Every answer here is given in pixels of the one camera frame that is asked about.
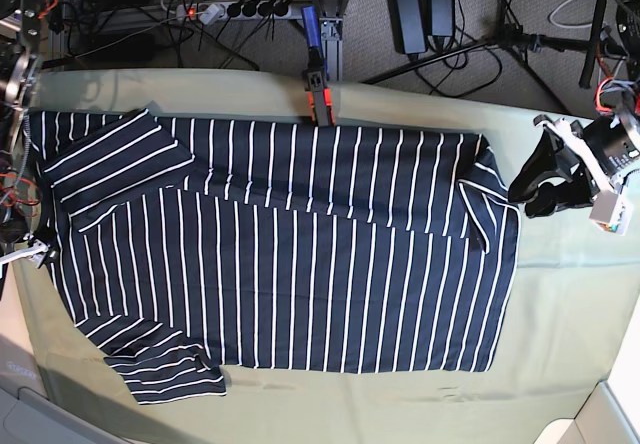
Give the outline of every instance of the white cable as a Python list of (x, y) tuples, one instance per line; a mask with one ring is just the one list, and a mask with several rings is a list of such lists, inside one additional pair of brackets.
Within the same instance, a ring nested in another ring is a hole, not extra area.
[(560, 29), (591, 29), (591, 23), (585, 24), (564, 24), (556, 20), (556, 14), (558, 14), (566, 6), (577, 0), (566, 0), (558, 7), (556, 7), (551, 14), (549, 14), (549, 22)]

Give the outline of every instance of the clamp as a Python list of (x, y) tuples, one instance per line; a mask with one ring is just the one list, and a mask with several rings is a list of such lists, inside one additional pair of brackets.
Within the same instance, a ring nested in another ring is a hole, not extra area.
[(320, 26), (313, 6), (302, 8), (302, 20), (309, 48), (309, 65), (303, 76), (311, 108), (311, 119), (317, 123), (318, 127), (335, 126), (331, 89), (327, 85), (327, 67), (322, 55)]

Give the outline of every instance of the black power adapter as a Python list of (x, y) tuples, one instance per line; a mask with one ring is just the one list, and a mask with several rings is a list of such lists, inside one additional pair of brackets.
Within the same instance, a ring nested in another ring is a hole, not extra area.
[(400, 54), (426, 52), (421, 1), (387, 0), (387, 3), (396, 52)]
[(455, 32), (454, 0), (424, 0), (427, 36), (453, 37)]

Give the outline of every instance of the light green tablecloth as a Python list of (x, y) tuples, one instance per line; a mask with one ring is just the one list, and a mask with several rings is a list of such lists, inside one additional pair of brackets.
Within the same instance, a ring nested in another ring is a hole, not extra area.
[[(334, 90), (342, 124), (484, 133), (507, 182), (539, 139), (536, 112), (361, 85)], [(123, 70), (43, 76), (50, 110), (279, 120), (307, 112), (300, 83), (259, 73)], [(632, 194), (636, 205), (639, 194)], [(605, 235), (571, 211), (523, 220), (519, 269), (490, 372), (340, 375), (225, 367), (229, 393), (138, 406), (71, 325), (45, 271), (16, 265), (50, 398), (114, 434), (153, 443), (530, 444), (574, 417), (618, 352), (640, 290), (640, 218)]]

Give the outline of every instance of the tripod leg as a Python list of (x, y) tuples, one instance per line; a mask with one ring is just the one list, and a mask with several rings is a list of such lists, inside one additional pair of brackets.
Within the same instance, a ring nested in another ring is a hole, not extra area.
[(565, 114), (567, 116), (573, 115), (571, 114), (571, 111), (569, 111), (569, 108), (565, 106), (564, 102), (562, 102), (556, 95), (556, 93), (553, 92), (553, 90), (547, 85), (546, 82), (544, 82), (544, 80), (538, 75), (538, 73), (534, 71), (531, 66), (527, 64), (516, 51), (514, 51), (513, 49), (504, 49), (504, 51), (509, 54), (520, 65), (520, 67), (522, 67), (522, 69), (524, 69), (527, 74), (529, 74), (529, 76), (531, 76), (531, 79), (536, 81), (536, 84), (538, 84), (538, 86), (540, 86), (540, 88), (551, 98), (555, 105), (558, 106), (561, 114)]

